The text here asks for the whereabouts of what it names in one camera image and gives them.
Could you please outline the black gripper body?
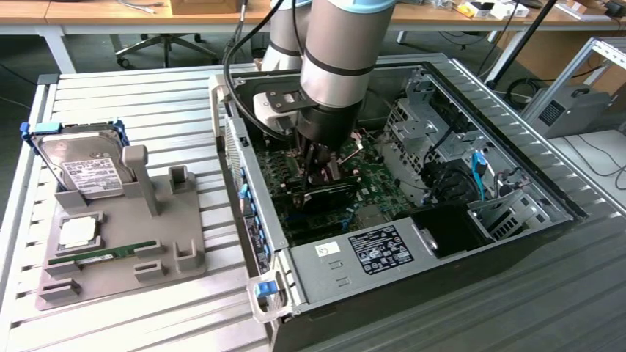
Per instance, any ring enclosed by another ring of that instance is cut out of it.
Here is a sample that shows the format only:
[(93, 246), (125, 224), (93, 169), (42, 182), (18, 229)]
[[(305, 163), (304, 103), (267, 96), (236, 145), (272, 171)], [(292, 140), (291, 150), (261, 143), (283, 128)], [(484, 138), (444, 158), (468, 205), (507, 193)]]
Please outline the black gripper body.
[(299, 110), (296, 130), (307, 140), (337, 150), (349, 137), (356, 124), (361, 102), (347, 107), (316, 105)]

